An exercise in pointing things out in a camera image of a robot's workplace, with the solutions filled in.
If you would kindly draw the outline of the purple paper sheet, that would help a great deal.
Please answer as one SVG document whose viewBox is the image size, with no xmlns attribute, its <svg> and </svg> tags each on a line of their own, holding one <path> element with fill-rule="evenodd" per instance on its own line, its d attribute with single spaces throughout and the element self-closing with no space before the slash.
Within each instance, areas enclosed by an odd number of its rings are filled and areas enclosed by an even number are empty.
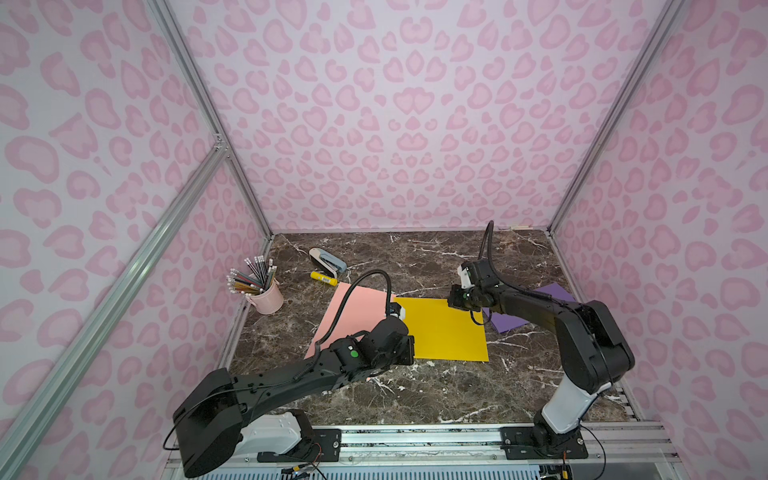
<svg viewBox="0 0 768 480">
<path fill-rule="evenodd" d="M 573 295 L 558 283 L 550 283 L 535 289 L 536 292 L 544 293 L 562 301 L 574 302 Z M 491 312 L 488 309 L 484 310 L 484 314 L 491 321 L 491 324 L 498 333 L 505 333 L 510 330 L 522 327 L 528 324 L 528 321 L 521 317 L 512 316 L 508 314 L 501 314 Z"/>
</svg>

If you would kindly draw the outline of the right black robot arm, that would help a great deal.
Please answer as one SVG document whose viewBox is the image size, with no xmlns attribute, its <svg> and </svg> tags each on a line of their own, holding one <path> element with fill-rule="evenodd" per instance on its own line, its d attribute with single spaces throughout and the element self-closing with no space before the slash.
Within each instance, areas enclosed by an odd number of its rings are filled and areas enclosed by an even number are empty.
<svg viewBox="0 0 768 480">
<path fill-rule="evenodd" d="M 532 437 L 559 446 L 578 433 L 585 413 L 635 366 L 635 356 L 608 307 L 600 301 L 566 302 L 502 280 L 487 259 L 464 262 L 451 287 L 451 308 L 519 317 L 557 339 L 563 378 L 537 412 Z"/>
</svg>

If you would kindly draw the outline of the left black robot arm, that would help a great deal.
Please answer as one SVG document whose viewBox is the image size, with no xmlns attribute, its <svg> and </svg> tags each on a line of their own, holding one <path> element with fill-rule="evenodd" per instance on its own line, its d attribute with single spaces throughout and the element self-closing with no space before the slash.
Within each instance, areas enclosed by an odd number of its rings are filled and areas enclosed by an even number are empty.
<svg viewBox="0 0 768 480">
<path fill-rule="evenodd" d="M 275 409 L 414 362 L 415 339 L 396 316 L 333 341 L 318 355 L 263 373 L 207 374 L 173 413 L 186 477 L 208 474 L 245 443 L 243 430 Z"/>
</svg>

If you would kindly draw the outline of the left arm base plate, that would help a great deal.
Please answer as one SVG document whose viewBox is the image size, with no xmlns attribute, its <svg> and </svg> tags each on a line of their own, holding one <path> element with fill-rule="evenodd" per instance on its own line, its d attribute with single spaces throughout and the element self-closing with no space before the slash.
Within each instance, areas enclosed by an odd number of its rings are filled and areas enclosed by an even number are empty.
<svg viewBox="0 0 768 480">
<path fill-rule="evenodd" d="M 272 435 L 267 446 L 257 453 L 260 463 L 337 462 L 340 458 L 342 431 L 338 428 L 315 428 L 303 410 L 292 409 L 280 415 L 268 415 L 266 427 Z"/>
</svg>

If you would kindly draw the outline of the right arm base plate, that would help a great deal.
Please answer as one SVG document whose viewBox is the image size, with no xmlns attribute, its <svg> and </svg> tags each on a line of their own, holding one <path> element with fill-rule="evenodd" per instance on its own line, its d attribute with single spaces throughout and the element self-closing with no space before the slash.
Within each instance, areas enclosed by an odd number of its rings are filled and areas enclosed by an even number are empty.
<svg viewBox="0 0 768 480">
<path fill-rule="evenodd" d="M 500 435 L 507 460 L 581 460 L 589 456 L 578 428 L 558 434 L 546 425 L 503 427 Z"/>
</svg>

